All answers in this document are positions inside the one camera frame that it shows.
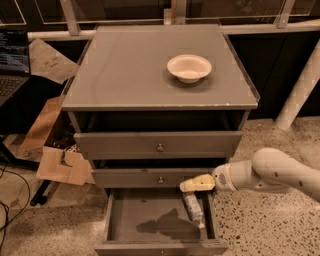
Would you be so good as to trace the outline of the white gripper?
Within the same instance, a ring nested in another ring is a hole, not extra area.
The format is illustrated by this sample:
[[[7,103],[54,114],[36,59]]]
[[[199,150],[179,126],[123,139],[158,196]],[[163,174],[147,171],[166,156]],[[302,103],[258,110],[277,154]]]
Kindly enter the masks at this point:
[[[235,191],[236,187],[232,182],[230,170],[231,164],[220,165],[212,171],[212,175],[199,175],[181,182],[180,190],[182,192],[209,191],[216,187],[223,192]]]

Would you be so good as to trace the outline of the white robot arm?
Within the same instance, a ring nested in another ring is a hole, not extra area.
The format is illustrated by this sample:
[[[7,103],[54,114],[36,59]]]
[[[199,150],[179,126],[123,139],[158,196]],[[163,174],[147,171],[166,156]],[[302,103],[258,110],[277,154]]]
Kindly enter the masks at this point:
[[[288,193],[297,189],[320,201],[320,171],[308,167],[274,148],[256,151],[250,160],[216,167],[180,183],[182,192],[252,190],[265,193]]]

